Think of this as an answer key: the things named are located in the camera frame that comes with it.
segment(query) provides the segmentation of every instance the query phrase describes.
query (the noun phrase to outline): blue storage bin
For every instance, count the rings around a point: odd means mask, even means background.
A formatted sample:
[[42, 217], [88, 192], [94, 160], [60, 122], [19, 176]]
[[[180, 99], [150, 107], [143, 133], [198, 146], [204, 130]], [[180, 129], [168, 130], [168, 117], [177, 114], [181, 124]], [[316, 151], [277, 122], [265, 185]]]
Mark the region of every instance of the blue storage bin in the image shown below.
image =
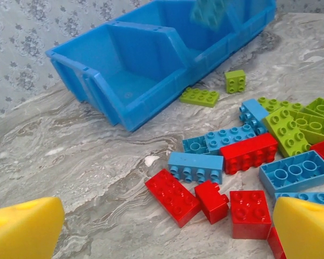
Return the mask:
[[217, 30], [195, 0], [155, 0], [46, 52], [79, 101], [135, 131], [273, 20], [275, 0], [233, 0]]

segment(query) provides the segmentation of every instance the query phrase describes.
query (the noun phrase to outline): yellow sponge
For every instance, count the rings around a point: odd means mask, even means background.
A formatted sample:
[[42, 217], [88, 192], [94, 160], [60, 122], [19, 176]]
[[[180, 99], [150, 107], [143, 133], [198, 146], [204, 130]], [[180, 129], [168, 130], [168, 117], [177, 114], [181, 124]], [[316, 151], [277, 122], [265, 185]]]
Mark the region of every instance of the yellow sponge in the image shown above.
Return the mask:
[[324, 259], [324, 205], [279, 197], [273, 220], [288, 259]]
[[64, 219], [56, 197], [0, 209], [0, 259], [51, 259]]

